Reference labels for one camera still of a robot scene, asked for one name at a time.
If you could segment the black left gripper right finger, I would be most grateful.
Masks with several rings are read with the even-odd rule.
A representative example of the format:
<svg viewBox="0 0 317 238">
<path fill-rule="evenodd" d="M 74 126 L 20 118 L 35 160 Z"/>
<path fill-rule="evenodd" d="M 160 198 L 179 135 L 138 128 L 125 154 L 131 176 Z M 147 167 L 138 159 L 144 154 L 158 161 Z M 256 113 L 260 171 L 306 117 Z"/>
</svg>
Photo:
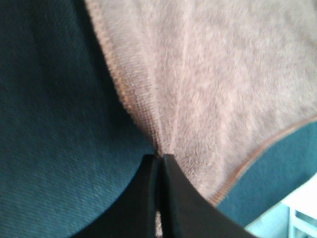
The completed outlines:
<svg viewBox="0 0 317 238">
<path fill-rule="evenodd" d="M 173 155 L 160 164 L 160 215 L 164 238 L 254 237 L 198 193 Z"/>
</svg>

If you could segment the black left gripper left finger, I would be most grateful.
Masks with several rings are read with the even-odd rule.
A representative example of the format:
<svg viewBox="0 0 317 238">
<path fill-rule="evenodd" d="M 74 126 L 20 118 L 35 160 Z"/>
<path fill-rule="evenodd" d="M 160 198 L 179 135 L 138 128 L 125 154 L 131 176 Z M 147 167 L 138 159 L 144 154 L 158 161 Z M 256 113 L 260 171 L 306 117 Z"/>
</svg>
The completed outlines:
<svg viewBox="0 0 317 238">
<path fill-rule="evenodd" d="M 145 155 L 133 179 L 116 201 L 74 238 L 154 238 L 156 236 L 158 162 Z"/>
</svg>

